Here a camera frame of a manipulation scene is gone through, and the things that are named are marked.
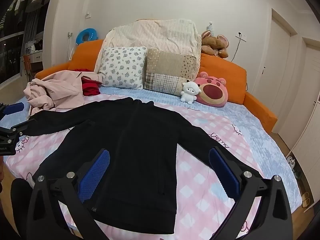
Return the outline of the pink Hello Kitty bedsheet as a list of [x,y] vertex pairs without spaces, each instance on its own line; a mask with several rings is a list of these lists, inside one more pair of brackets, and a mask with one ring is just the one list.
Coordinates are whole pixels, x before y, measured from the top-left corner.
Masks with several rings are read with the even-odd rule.
[[[174,102],[156,102],[156,106],[180,113],[193,125],[202,128],[213,139],[245,164],[260,171],[247,140],[240,128],[223,108],[208,107],[200,103],[187,105]],[[67,130],[41,135],[21,137],[16,154],[4,159],[10,174],[32,181],[31,175],[40,163],[61,144]],[[177,148],[177,216],[173,235],[146,235],[116,229],[102,224],[110,239],[209,239],[227,216],[234,200],[227,197],[216,174],[183,148]]]

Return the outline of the brown bear plush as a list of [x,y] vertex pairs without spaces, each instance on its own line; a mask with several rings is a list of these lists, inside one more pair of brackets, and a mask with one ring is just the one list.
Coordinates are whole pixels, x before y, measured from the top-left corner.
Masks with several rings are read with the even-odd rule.
[[207,30],[202,33],[201,38],[202,53],[217,56],[222,59],[228,57],[227,48],[229,47],[229,41],[223,35],[217,35],[217,37],[215,37],[210,30]]

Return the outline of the cream striped duvet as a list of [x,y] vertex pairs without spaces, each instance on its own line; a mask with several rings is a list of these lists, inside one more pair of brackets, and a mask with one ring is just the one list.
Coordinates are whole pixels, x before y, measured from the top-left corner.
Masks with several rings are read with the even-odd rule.
[[146,47],[196,57],[195,74],[200,68],[201,35],[191,20],[137,20],[109,31],[103,40],[94,72],[98,72],[104,48]]

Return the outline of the white sheep plush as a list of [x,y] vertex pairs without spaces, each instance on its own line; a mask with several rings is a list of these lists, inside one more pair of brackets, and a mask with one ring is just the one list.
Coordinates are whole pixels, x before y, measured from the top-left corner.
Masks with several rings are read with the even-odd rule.
[[191,105],[197,100],[197,96],[201,93],[200,87],[193,81],[182,83],[183,88],[181,91],[181,102]]

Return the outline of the blue neck pillow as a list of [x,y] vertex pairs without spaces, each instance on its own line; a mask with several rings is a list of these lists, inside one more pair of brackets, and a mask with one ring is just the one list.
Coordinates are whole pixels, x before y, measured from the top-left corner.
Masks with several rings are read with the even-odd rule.
[[76,37],[75,44],[76,46],[88,42],[95,41],[98,39],[97,31],[94,28],[87,28],[82,30]]

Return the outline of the black zip jacket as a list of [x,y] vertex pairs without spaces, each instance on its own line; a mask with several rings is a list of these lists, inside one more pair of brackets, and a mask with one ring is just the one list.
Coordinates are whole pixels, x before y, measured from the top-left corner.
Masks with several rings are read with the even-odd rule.
[[218,145],[179,113],[132,98],[40,111],[32,121],[30,137],[68,131],[35,176],[61,178],[107,150],[110,164],[84,206],[95,220],[138,233],[174,233],[177,148],[209,164],[209,152]]

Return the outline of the pink crumpled garment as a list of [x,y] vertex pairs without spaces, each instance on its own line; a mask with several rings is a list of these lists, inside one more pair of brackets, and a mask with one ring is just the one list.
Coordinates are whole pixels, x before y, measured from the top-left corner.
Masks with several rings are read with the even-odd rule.
[[94,72],[76,72],[61,70],[44,77],[30,81],[24,89],[24,95],[30,105],[29,115],[42,110],[74,109],[84,105],[82,78],[88,81],[102,79]]

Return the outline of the light blue quilted blanket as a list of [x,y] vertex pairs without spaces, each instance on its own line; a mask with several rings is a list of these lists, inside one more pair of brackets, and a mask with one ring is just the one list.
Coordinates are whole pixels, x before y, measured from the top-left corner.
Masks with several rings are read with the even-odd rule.
[[[99,95],[85,97],[85,103],[131,97],[179,112],[266,178],[276,174],[281,176],[292,212],[302,204],[297,181],[280,148],[245,106],[230,102],[222,108],[198,102],[188,105],[177,96],[149,90],[103,87],[100,91]],[[14,176],[26,178],[57,149],[66,134],[67,131],[62,131],[40,137],[21,137],[16,145],[16,154],[5,157],[4,163]]]

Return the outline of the pink strawberry bear plush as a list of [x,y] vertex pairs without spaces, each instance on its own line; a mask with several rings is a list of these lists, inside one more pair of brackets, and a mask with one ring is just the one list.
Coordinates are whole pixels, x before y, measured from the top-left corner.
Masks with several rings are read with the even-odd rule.
[[209,76],[206,72],[200,72],[194,82],[201,92],[196,96],[196,101],[213,107],[223,107],[228,100],[226,80]]

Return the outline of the white floral pillow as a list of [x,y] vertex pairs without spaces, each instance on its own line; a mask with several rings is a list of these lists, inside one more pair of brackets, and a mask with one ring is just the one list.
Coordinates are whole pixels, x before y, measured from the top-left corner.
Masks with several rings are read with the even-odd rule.
[[107,47],[101,54],[97,74],[105,87],[142,89],[146,47]]

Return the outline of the beige patchwork pillow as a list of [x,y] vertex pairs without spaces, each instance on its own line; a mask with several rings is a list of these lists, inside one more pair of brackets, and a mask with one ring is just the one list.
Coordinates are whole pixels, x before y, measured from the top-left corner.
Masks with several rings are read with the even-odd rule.
[[180,96],[183,84],[197,74],[196,57],[149,49],[144,89]]

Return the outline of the red folded garment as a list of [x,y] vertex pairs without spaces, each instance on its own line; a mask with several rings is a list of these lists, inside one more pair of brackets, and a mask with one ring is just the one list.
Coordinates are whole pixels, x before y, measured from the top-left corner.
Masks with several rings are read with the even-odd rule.
[[72,71],[74,79],[73,88],[83,96],[94,96],[100,94],[101,78],[95,72],[87,69],[76,69]]

